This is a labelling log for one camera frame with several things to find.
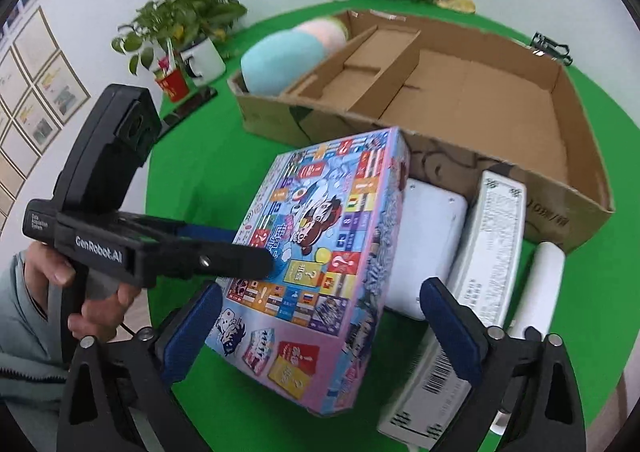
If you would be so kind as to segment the grey sleeve forearm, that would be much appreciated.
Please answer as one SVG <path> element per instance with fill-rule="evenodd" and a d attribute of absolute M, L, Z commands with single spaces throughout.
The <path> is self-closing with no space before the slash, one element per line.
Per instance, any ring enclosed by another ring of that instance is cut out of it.
<path fill-rule="evenodd" d="M 37 451 L 54 451 L 67 373 L 43 308 L 25 283 L 26 255 L 1 273 L 1 402 Z"/>

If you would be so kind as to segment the person's left hand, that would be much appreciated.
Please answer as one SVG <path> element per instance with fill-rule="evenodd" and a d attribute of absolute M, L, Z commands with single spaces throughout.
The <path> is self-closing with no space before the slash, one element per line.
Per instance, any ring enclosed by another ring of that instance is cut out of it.
<path fill-rule="evenodd" d="M 32 299 L 49 314 L 49 290 L 52 286 L 69 287 L 75 271 L 54 248 L 40 242 L 28 246 L 25 254 L 24 281 Z M 100 342 L 109 342 L 124 322 L 125 314 L 140 295 L 140 288 L 118 282 L 113 294 L 105 298 L 88 298 L 80 313 L 68 317 L 67 328 L 77 339 L 92 335 Z"/>

